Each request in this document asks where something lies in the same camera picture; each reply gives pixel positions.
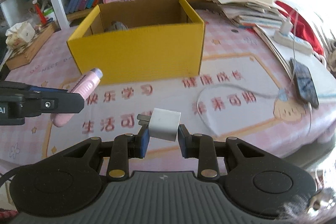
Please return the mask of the white charger plug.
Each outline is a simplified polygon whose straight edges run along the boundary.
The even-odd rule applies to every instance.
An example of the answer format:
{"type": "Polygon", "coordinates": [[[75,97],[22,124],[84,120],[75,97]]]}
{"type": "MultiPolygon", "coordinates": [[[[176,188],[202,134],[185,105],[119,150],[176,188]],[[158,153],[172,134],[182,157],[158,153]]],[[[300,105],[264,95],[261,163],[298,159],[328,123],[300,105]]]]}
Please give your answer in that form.
{"type": "Polygon", "coordinates": [[[181,113],[154,108],[151,115],[138,114],[138,124],[148,129],[149,136],[155,139],[175,141],[181,113]]]}

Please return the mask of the pink utility knife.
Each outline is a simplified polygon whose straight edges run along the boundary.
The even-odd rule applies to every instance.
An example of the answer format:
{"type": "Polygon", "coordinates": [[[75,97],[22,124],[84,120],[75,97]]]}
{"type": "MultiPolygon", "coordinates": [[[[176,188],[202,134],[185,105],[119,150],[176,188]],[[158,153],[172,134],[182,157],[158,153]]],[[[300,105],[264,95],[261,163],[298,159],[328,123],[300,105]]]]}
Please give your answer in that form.
{"type": "MultiPolygon", "coordinates": [[[[86,74],[84,74],[78,82],[68,91],[68,93],[73,94],[80,94],[81,100],[80,103],[75,103],[74,100],[72,100],[71,104],[79,108],[79,112],[83,110],[84,108],[84,102],[90,95],[93,94],[94,90],[98,87],[101,78],[103,77],[103,73],[100,69],[94,68],[88,71],[86,74]]],[[[52,113],[51,114],[51,121],[53,125],[56,127],[63,127],[65,124],[67,124],[70,119],[75,115],[75,112],[72,113],[52,113]]]]}

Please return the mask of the floral tissue pack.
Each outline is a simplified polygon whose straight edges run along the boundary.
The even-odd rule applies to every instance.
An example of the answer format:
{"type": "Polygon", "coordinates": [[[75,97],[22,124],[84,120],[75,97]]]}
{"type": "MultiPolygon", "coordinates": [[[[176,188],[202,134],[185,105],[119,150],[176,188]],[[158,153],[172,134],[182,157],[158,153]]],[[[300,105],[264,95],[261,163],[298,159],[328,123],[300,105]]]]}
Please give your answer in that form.
{"type": "Polygon", "coordinates": [[[12,50],[27,45],[35,36],[35,30],[28,21],[17,23],[9,28],[6,33],[6,44],[12,50]]]}

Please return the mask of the wooden chess board box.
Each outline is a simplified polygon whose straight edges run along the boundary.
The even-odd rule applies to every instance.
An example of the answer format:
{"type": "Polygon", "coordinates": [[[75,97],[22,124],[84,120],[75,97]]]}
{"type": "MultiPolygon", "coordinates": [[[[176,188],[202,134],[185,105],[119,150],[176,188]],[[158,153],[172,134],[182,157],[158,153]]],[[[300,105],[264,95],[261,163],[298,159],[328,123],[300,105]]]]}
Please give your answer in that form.
{"type": "Polygon", "coordinates": [[[6,61],[6,66],[10,71],[29,64],[36,56],[46,41],[58,29],[55,22],[50,23],[44,27],[38,34],[36,34],[32,41],[26,46],[22,46],[12,52],[9,59],[6,61]]]}

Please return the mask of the pink plaid tablecloth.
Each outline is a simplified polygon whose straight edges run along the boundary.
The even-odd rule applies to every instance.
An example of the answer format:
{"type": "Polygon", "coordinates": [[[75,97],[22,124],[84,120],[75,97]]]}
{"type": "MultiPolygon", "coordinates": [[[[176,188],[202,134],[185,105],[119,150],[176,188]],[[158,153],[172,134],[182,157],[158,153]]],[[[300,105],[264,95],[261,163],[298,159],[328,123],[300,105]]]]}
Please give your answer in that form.
{"type": "Polygon", "coordinates": [[[1,127],[1,172],[32,164],[86,138],[136,133],[137,115],[178,111],[190,133],[237,136],[276,156],[325,143],[335,131],[335,104],[305,110],[274,54],[252,31],[200,11],[206,24],[200,75],[145,83],[100,85],[80,114],[57,128],[47,114],[1,127]]]}

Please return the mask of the yellow cardboard box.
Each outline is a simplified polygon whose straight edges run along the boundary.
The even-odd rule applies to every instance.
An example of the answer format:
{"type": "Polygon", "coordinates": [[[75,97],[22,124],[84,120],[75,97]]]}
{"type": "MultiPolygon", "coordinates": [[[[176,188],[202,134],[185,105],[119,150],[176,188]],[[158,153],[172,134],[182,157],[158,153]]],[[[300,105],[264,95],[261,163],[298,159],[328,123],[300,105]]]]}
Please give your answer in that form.
{"type": "Polygon", "coordinates": [[[81,73],[98,68],[103,85],[198,76],[205,23],[187,0],[96,6],[67,41],[81,73]],[[126,31],[105,32],[112,22],[126,31]]]}

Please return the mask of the dark smartphone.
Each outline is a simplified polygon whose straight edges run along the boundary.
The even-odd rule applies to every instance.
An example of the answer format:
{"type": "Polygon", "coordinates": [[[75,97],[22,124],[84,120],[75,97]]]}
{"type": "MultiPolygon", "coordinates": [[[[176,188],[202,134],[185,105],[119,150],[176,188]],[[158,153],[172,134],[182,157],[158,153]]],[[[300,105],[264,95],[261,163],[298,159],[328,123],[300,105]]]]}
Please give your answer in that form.
{"type": "Polygon", "coordinates": [[[319,108],[319,101],[315,85],[307,66],[291,58],[290,67],[293,72],[294,85],[298,98],[303,102],[310,104],[312,108],[319,108]]]}

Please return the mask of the grey toy car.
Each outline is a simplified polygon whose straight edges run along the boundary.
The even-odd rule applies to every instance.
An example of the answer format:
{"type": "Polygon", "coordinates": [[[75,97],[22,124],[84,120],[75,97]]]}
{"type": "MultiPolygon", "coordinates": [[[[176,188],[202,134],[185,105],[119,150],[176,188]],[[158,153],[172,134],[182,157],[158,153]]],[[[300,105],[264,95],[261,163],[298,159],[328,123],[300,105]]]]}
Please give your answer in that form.
{"type": "Polygon", "coordinates": [[[121,22],[112,22],[106,29],[105,32],[111,31],[126,31],[128,27],[121,22]]]}

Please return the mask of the white power strip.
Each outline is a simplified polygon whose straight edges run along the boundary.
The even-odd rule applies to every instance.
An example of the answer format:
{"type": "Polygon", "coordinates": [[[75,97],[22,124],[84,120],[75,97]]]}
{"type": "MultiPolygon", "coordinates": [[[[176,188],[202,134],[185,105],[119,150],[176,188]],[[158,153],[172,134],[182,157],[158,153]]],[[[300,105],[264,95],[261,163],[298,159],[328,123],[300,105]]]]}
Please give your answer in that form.
{"type": "Polygon", "coordinates": [[[304,39],[301,39],[297,36],[294,36],[292,33],[283,35],[280,31],[274,33],[273,39],[276,43],[281,44],[282,46],[294,49],[305,55],[311,55],[313,53],[313,47],[304,39]]]}

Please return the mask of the stack of papers and books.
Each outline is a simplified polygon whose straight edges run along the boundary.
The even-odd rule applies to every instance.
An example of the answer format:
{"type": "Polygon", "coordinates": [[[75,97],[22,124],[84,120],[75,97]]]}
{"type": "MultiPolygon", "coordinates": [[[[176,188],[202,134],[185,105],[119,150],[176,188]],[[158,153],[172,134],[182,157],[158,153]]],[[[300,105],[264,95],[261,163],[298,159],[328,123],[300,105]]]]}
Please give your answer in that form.
{"type": "Polygon", "coordinates": [[[280,28],[287,12],[275,0],[210,0],[216,3],[233,24],[239,27],[280,28]]]}

